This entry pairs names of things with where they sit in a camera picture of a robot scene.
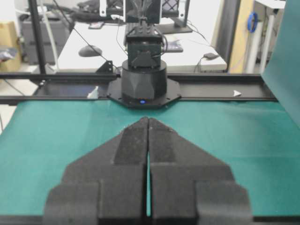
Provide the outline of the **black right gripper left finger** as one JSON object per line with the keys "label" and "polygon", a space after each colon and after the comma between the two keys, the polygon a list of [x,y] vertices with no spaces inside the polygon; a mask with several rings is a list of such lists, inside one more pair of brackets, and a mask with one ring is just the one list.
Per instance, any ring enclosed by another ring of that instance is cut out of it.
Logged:
{"label": "black right gripper left finger", "polygon": [[148,118],[68,164],[48,194],[45,225],[141,225],[146,216]]}

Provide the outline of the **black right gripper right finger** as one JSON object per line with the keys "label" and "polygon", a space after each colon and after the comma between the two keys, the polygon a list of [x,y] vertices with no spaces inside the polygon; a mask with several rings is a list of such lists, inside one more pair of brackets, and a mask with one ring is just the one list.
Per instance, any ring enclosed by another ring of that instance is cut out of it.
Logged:
{"label": "black right gripper right finger", "polygon": [[149,154],[154,224],[252,224],[248,192],[230,166],[154,118]]}

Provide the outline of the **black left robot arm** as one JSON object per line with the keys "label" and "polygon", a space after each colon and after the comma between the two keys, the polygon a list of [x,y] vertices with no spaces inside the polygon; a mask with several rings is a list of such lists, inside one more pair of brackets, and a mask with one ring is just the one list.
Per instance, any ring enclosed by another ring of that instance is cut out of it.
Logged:
{"label": "black left robot arm", "polygon": [[[127,59],[121,77],[109,84],[110,98],[131,107],[163,106],[180,97],[161,60],[167,43],[154,22],[127,20]],[[247,190],[228,164],[180,136],[155,118],[146,118],[151,221],[155,225],[249,225]]]}

